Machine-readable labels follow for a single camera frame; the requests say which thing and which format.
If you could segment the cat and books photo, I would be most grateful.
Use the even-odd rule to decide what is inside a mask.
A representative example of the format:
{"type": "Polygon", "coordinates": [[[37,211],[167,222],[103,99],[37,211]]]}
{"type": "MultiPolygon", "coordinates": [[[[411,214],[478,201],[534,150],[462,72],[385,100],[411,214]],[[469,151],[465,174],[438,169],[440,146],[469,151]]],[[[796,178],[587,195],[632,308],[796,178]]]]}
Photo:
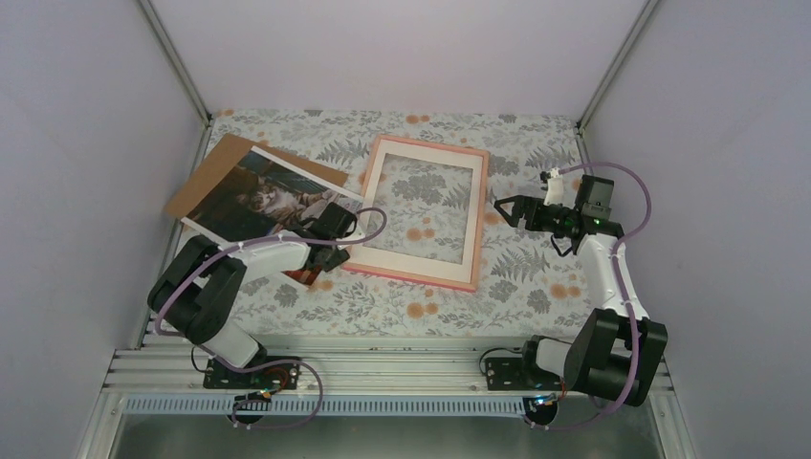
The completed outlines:
{"type": "Polygon", "coordinates": [[[313,172],[253,147],[192,193],[181,221],[217,243],[237,243],[281,231],[302,238],[361,237],[362,197],[313,172]]]}

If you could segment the brown cardboard backing board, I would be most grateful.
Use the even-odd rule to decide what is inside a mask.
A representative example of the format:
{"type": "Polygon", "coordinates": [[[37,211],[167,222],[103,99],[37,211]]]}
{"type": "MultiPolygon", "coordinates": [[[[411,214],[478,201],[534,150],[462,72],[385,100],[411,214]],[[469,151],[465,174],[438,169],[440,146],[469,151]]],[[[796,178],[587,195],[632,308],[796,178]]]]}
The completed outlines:
{"type": "Polygon", "coordinates": [[[253,142],[233,134],[225,134],[191,173],[186,183],[168,201],[164,211],[178,220],[186,217],[253,147],[302,168],[335,186],[344,186],[349,177],[346,172],[298,157],[267,144],[253,142]]]}

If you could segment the clear acrylic sheet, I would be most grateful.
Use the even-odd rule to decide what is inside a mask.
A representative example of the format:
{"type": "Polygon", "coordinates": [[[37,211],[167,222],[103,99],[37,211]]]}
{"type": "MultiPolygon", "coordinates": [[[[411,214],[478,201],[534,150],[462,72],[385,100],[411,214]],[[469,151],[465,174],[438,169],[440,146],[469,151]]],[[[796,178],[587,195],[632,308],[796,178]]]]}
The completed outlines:
{"type": "Polygon", "coordinates": [[[373,206],[386,213],[387,223],[366,246],[462,263],[471,184],[468,167],[386,156],[373,206]]]}

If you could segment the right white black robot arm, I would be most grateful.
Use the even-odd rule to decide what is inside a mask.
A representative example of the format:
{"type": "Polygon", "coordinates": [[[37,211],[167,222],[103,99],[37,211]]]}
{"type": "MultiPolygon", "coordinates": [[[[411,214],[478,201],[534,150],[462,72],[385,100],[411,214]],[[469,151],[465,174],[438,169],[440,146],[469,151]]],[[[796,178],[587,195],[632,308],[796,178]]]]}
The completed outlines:
{"type": "Polygon", "coordinates": [[[647,398],[668,343],[664,324],[651,320],[636,296],[625,261],[625,232],[610,219],[614,183],[584,175],[571,207],[556,202],[562,180],[543,174],[544,198],[516,195],[495,201],[506,222],[548,232],[570,243],[564,255],[581,262],[593,309],[570,343],[533,336],[518,359],[527,388],[541,389],[560,377],[569,390],[629,406],[647,398]]]}

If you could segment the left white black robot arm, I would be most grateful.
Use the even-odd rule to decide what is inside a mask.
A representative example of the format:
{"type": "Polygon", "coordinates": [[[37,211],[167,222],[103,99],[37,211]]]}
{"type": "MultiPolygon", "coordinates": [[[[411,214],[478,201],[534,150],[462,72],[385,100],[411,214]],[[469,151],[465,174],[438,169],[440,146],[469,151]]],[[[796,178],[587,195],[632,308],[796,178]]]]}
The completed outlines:
{"type": "Polygon", "coordinates": [[[219,359],[238,384],[255,386],[265,377],[267,351],[230,317],[240,289],[273,275],[298,283],[329,272],[348,261],[346,243],[353,237],[364,237],[357,214],[333,203],[290,229],[231,245],[194,236],[147,296],[155,329],[170,325],[219,359]]]}

